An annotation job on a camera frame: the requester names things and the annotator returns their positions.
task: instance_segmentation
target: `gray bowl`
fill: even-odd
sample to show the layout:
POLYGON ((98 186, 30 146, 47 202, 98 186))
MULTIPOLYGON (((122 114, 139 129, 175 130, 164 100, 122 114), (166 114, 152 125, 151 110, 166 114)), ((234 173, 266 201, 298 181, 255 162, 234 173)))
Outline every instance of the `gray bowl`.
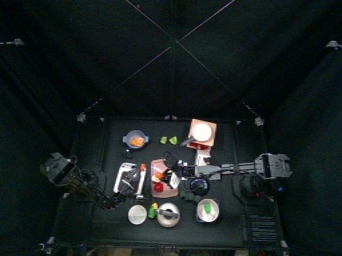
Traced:
POLYGON ((148 136, 144 135, 144 133, 140 131, 140 130, 132 130, 128 132, 128 134, 126 136, 123 136, 123 143, 127 144, 127 146, 132 149, 139 149, 144 146, 144 144, 148 142, 148 136), (144 143, 140 147, 136 147, 134 145, 131 145, 131 140, 135 138, 135 137, 142 137, 144 138, 144 143))

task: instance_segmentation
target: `green lime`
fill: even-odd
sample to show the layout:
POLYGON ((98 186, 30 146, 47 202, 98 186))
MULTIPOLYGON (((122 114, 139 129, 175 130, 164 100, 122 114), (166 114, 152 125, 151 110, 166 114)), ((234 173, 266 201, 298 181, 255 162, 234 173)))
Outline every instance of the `green lime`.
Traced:
POLYGON ((170 138, 170 143, 172 144, 172 145, 176 145, 176 143, 178 143, 178 138, 176 138, 176 136, 174 136, 172 138, 170 138))
POLYGON ((167 142, 167 137, 163 136, 163 137, 160 138, 160 143, 162 143, 162 144, 166 144, 166 142, 167 142))
POLYGON ((206 213, 211 212, 211 205, 210 204, 205 204, 205 211, 206 211, 206 213))

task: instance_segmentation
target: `table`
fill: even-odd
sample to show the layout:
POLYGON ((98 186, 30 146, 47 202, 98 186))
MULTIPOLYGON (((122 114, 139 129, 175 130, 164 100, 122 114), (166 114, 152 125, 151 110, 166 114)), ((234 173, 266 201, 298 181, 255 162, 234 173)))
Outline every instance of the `table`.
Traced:
MULTIPOLYGON (((195 161, 195 150, 179 145, 159 143, 162 136, 176 136, 179 141, 188 135, 191 119, 134 119, 88 118, 79 123, 72 146, 72 155, 79 158, 79 166, 92 170, 99 177, 99 185, 106 194, 114 194, 114 184, 120 164, 140 164, 162 158, 163 152, 171 152, 190 164, 195 161), (131 130, 142 130, 150 137, 146 146, 136 150, 132 159, 124 157, 123 136, 131 130)), ((215 145, 211 149, 211 164, 251 162, 267 151, 262 127, 253 121, 215 120, 218 124, 215 145)), ((250 216, 271 216, 277 220, 277 248, 282 239, 279 215, 275 203, 262 207, 246 207, 233 193, 234 175, 222 176, 221 181, 211 181, 211 190, 205 198, 219 202, 221 215, 214 223, 199 223, 195 219, 196 203, 180 197, 154 199, 147 202, 127 200, 116 210, 94 206, 75 196, 62 197, 55 222, 54 236, 58 246, 88 247, 154 247, 154 248, 203 248, 238 249, 257 248, 249 231, 250 216), (171 229, 163 228, 155 219, 147 219, 142 225, 132 225, 127 213, 132 205, 142 204, 147 209, 152 202, 175 203, 182 219, 171 229)), ((151 196, 150 172, 147 172, 143 194, 151 196)))

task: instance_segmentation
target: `green object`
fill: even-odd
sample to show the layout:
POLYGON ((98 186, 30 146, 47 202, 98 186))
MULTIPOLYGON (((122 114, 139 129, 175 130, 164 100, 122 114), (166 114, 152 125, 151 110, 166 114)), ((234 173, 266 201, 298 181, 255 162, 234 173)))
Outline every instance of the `green object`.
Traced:
POLYGON ((210 204, 205 204, 205 211, 206 211, 206 213, 211 212, 211 205, 210 204))
POLYGON ((176 145, 176 143, 178 143, 178 138, 176 138, 176 136, 174 136, 168 141, 170 141, 170 143, 171 143, 172 145, 176 145))
POLYGON ((156 216, 156 209, 154 208, 154 206, 151 206, 148 210, 148 218, 154 219, 155 216, 156 216))
POLYGON ((167 142, 167 137, 163 136, 163 137, 160 138, 160 143, 162 143, 162 144, 166 144, 166 142, 167 142))

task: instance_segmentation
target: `black fabric wall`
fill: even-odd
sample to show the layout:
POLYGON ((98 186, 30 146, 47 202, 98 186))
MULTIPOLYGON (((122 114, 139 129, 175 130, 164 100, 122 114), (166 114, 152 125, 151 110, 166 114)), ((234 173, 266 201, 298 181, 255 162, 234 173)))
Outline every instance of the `black fabric wall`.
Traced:
POLYGON ((281 213, 299 255, 342 252, 341 70, 342 51, 331 50, 269 120, 270 149, 291 158, 281 213))
POLYGON ((68 154, 76 116, 20 49, 0 53, 0 255, 38 255, 52 234, 58 193, 39 165, 68 154))
POLYGON ((87 113, 250 119, 247 104, 293 159, 289 241, 341 254, 341 16, 338 0, 1 1, 0 42, 25 46, 0 45, 0 253, 48 238, 39 164, 103 99, 87 113))

